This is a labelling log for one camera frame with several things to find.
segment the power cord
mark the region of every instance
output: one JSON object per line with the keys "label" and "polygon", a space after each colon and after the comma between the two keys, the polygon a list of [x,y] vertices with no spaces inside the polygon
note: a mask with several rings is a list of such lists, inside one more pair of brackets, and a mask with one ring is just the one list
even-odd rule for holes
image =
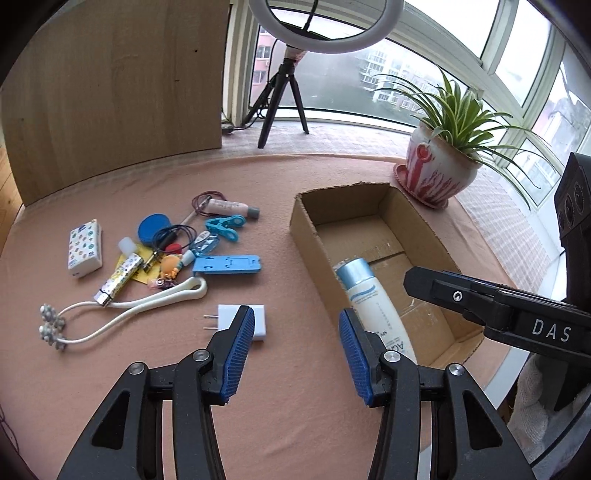
{"label": "power cord", "polygon": [[187,239],[189,240],[186,245],[183,245],[181,247],[181,250],[188,248],[197,238],[197,231],[192,226],[183,225],[182,223],[178,223],[176,225],[168,225],[158,230],[152,237],[153,249],[161,254],[167,253],[166,250],[164,248],[160,248],[159,245],[162,244],[162,241],[166,237],[168,237],[169,234],[174,234],[174,237],[176,238],[179,232],[184,233],[187,236]]}
{"label": "power cord", "polygon": [[316,13],[316,9],[318,8],[318,1],[319,0],[314,0],[314,4],[312,5],[312,10],[310,10],[310,15],[308,15],[308,20],[306,20],[306,24],[304,25],[304,28],[302,30],[307,31],[310,28],[310,24],[312,23],[312,18],[314,18],[314,15]]}
{"label": "power cord", "polygon": [[[275,45],[277,45],[277,41],[278,41],[278,39],[276,38],[275,41],[273,42],[273,46],[271,47],[271,54],[269,55],[269,65],[267,65],[267,85],[269,85],[271,83],[271,78],[270,78],[269,74],[271,71],[271,64],[273,63],[273,53],[275,51]],[[267,100],[265,101],[265,104],[256,111],[256,114],[255,114],[254,118],[251,120],[251,122],[248,125],[243,125],[241,127],[236,127],[228,119],[228,116],[222,111],[222,115],[224,116],[224,119],[225,119],[225,121],[222,122],[222,133],[224,135],[230,135],[231,133],[234,133],[236,131],[246,130],[246,129],[252,127],[257,120],[265,118],[265,115],[262,114],[262,111],[268,107],[269,107],[269,99],[267,98]]]}

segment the wooden cabinet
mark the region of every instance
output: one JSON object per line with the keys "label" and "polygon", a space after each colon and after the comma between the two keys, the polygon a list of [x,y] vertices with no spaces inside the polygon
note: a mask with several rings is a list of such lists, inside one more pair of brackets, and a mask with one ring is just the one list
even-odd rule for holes
{"label": "wooden cabinet", "polygon": [[22,200],[134,163],[221,147],[228,0],[86,0],[8,75],[2,126]]}

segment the pink tablecloth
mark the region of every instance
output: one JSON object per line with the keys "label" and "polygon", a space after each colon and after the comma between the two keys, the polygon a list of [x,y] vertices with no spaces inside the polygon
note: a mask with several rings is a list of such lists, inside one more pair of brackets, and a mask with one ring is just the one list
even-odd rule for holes
{"label": "pink tablecloth", "polygon": [[[228,478],[366,478],[381,411],[364,407],[355,393],[337,332],[300,261],[288,224],[296,193],[389,181],[391,169],[386,161],[326,156],[195,163],[194,156],[186,155],[91,179],[28,207],[0,258],[0,402],[24,459],[39,478],[57,476],[91,415],[129,364],[176,363],[204,347],[211,332],[202,327],[211,322],[202,316],[216,313],[219,303],[265,304],[268,322],[267,340],[253,346],[237,395],[228,406],[213,409]],[[203,300],[141,314],[64,353],[39,340],[40,305],[60,309],[91,299],[113,270],[117,242],[134,236],[144,216],[161,212],[181,221],[191,198],[210,189],[261,208],[260,220],[245,225],[239,243],[225,242],[218,250],[260,255],[259,274],[211,277]],[[443,216],[424,214],[466,274],[511,282],[457,201]],[[68,234],[93,218],[104,230],[105,265],[75,280],[66,270]],[[197,229],[200,223],[194,222]],[[135,283],[121,298],[146,294]],[[70,321],[66,335],[86,335],[113,315],[113,310],[87,312]],[[467,367],[486,384],[506,352],[506,346],[485,341]],[[165,432],[170,479],[170,418]]]}

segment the gray cap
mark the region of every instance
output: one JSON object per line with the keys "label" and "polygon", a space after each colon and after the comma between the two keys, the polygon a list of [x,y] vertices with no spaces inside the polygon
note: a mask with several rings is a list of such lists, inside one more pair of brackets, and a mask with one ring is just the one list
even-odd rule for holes
{"label": "gray cap", "polygon": [[261,213],[261,210],[256,208],[256,207],[249,207],[248,211],[246,213],[246,216],[248,218],[258,218],[259,214]]}
{"label": "gray cap", "polygon": [[356,258],[346,263],[336,271],[336,275],[343,282],[345,290],[349,290],[355,285],[375,277],[374,272],[363,258]]}

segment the blue bottle cap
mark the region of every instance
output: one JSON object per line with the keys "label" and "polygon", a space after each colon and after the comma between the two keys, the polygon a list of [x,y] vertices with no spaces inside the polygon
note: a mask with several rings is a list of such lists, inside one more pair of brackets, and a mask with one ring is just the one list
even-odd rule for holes
{"label": "blue bottle cap", "polygon": [[146,247],[152,246],[152,239],[154,234],[164,228],[170,226],[170,220],[163,213],[153,213],[142,220],[138,227],[138,238]]}
{"label": "blue bottle cap", "polygon": [[355,285],[375,277],[374,272],[363,258],[356,258],[339,267],[336,275],[343,282],[345,290],[349,290]]}

